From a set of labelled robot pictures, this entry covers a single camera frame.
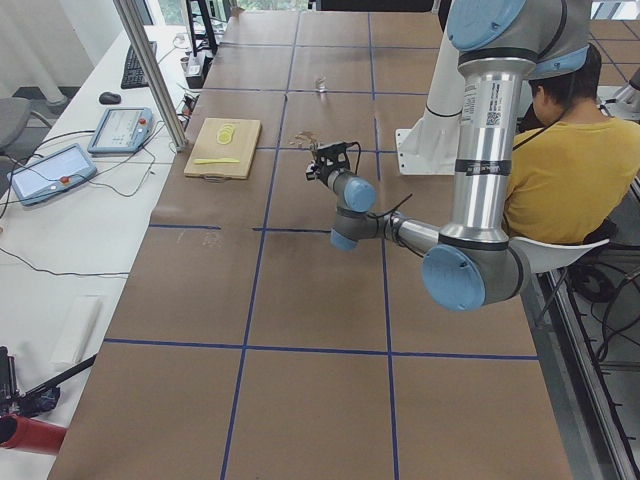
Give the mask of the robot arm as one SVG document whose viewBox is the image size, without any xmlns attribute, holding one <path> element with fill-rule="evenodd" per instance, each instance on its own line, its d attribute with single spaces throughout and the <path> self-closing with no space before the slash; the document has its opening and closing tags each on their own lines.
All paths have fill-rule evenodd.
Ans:
<svg viewBox="0 0 640 480">
<path fill-rule="evenodd" d="M 534 273 L 567 266 L 583 246 L 510 238 L 501 221 L 522 84 L 566 74 L 586 59 L 586 1 L 457 1 L 447 35 L 464 80 L 451 219 L 441 228 L 396 210 L 376 214 L 374 187 L 350 169 L 346 143 L 316 147 L 308 180 L 337 198 L 332 244 L 384 238 L 419 253 L 431 297 L 470 311 L 516 296 Z"/>
</svg>

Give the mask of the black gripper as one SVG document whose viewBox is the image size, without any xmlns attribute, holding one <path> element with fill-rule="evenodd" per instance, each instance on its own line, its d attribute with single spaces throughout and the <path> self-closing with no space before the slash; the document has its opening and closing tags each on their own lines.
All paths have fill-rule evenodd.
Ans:
<svg viewBox="0 0 640 480">
<path fill-rule="evenodd" d="M 328 176 L 336 170 L 349 169 L 347 144 L 330 144 L 319 147 L 315 153 L 315 174 Z"/>
</svg>

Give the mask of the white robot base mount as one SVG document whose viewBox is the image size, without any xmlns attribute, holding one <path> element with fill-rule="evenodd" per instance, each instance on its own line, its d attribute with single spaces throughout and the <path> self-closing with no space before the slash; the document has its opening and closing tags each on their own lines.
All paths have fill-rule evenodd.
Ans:
<svg viewBox="0 0 640 480">
<path fill-rule="evenodd" d="M 429 94 L 424 113 L 411 129 L 397 129 L 402 175 L 453 175 L 459 141 L 462 98 L 457 91 Z"/>
</svg>

